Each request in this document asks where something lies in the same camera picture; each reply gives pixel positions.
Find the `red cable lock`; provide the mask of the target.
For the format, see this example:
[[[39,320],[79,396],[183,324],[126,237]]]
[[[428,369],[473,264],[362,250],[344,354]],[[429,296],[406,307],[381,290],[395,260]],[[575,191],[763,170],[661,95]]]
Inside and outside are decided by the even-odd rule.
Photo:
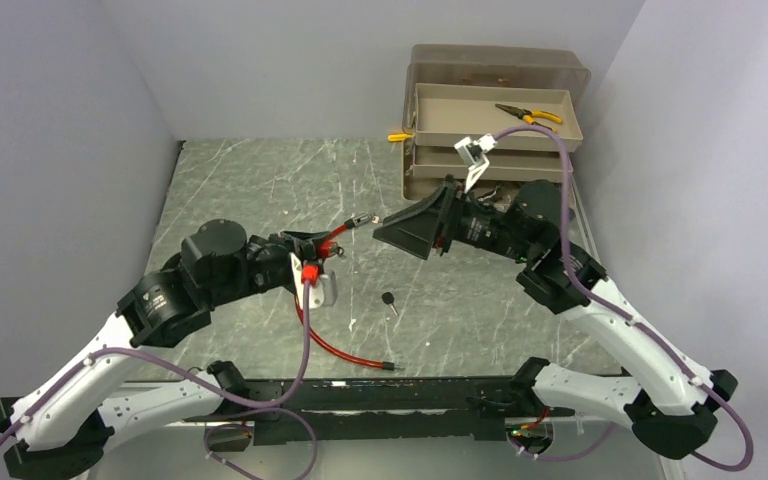
[[[373,249],[371,237],[379,218],[370,212],[339,212],[331,219],[295,219],[293,231],[329,231],[345,249],[343,257],[324,260],[334,270],[338,299],[334,306],[317,308],[311,338],[323,351],[358,369],[403,373],[406,362],[398,360],[391,334],[399,318],[381,300],[395,291],[395,281],[385,272],[386,260]]]

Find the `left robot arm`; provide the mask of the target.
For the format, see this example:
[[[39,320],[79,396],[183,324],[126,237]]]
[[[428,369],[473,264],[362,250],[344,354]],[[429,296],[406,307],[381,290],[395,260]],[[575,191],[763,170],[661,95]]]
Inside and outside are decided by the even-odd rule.
[[[168,423],[214,416],[232,420],[277,411],[283,398],[254,400],[229,362],[140,396],[117,397],[142,364],[208,326],[223,305],[277,288],[293,291],[304,313],[332,301],[322,263],[335,249],[329,232],[252,236],[217,219],[186,237],[164,266],[145,275],[100,331],[42,386],[0,398],[0,454],[14,479],[71,479],[117,445]]]

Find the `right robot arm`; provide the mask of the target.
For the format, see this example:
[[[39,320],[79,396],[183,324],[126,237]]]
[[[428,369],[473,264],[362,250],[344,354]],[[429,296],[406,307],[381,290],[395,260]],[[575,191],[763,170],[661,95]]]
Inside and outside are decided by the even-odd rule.
[[[510,381],[517,411],[534,415],[555,407],[596,415],[629,429],[663,457],[692,455],[710,439],[736,378],[678,352],[625,301],[598,261],[564,242],[567,209],[561,190],[545,180],[524,183],[501,211],[448,178],[386,217],[373,236],[420,259],[459,242],[513,260],[521,266],[517,283],[530,298],[585,331],[625,370],[622,377],[601,377],[529,358]]]

